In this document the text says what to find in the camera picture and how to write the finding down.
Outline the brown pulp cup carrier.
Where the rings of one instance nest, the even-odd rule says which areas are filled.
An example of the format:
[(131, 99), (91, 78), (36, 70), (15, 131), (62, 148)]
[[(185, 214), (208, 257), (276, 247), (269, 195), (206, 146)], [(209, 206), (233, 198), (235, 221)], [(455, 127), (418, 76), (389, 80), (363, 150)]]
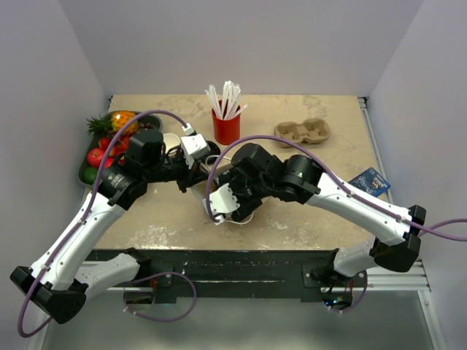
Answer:
[(331, 135), (329, 124), (320, 118), (301, 123), (281, 122), (274, 127), (274, 135), (294, 144), (322, 144)]

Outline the brown paper takeout bag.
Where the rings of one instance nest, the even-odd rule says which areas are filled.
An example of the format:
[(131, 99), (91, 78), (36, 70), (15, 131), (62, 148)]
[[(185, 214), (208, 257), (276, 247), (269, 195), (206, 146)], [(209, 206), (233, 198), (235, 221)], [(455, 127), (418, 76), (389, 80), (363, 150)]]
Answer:
[[(200, 171), (202, 174), (205, 174), (206, 176), (209, 175), (210, 171), (210, 166), (216, 161), (216, 159), (219, 158), (219, 155), (208, 155), (205, 157), (205, 160), (202, 160), (197, 166), (196, 169)], [(198, 184), (193, 185), (190, 188), (190, 191), (192, 192), (194, 198), (197, 201), (200, 201), (204, 209), (206, 208), (205, 204), (205, 189), (207, 186), (207, 181), (203, 180), (199, 182)], [(229, 222), (235, 225), (247, 225), (249, 222), (252, 221), (252, 218), (254, 217), (254, 211), (246, 218), (243, 219), (242, 221), (236, 221), (233, 220), (233, 217), (231, 216), (230, 219), (227, 218), (226, 213), (223, 213), (222, 217), (219, 217), (220, 222), (216, 223), (216, 225), (219, 225), (220, 223), (223, 222)]]

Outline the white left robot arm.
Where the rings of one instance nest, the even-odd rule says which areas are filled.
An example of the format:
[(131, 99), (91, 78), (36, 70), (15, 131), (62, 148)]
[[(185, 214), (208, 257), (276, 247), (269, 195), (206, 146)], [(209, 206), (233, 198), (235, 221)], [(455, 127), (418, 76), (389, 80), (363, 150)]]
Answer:
[(206, 178), (193, 170), (209, 154), (204, 137), (183, 136), (178, 150), (169, 158), (163, 134), (156, 129), (132, 136), (123, 161), (104, 169), (97, 191), (88, 194), (74, 221), (31, 267), (16, 267), (11, 281), (59, 324), (70, 321), (87, 300), (110, 287), (126, 282), (145, 285), (155, 271), (151, 259), (135, 248), (93, 268), (85, 269), (82, 263), (150, 183), (175, 181), (186, 191)]

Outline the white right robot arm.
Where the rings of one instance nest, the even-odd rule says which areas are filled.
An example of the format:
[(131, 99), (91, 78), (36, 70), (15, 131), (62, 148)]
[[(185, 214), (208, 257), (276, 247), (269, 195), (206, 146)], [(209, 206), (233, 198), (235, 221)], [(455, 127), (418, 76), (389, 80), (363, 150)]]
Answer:
[(426, 210), (421, 206), (394, 206), (331, 176), (306, 155), (280, 160), (261, 145), (247, 143), (233, 155), (226, 170), (214, 177), (236, 205), (228, 210), (240, 222), (267, 197), (313, 206), (346, 219), (373, 235), (345, 249), (335, 249), (326, 265), (312, 271), (315, 279), (342, 286), (357, 273), (379, 266), (405, 273), (419, 257), (419, 227)]

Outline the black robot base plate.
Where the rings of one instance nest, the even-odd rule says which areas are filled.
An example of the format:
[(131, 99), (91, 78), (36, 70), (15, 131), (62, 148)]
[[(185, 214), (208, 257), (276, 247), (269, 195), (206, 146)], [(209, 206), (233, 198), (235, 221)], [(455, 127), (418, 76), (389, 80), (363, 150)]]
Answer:
[(137, 278), (155, 274), (138, 286), (156, 303), (179, 298), (299, 299), (323, 302), (336, 310), (355, 303), (356, 288), (364, 287), (363, 273), (352, 278), (326, 277), (333, 251), (209, 251), (139, 250), (126, 253), (142, 264)]

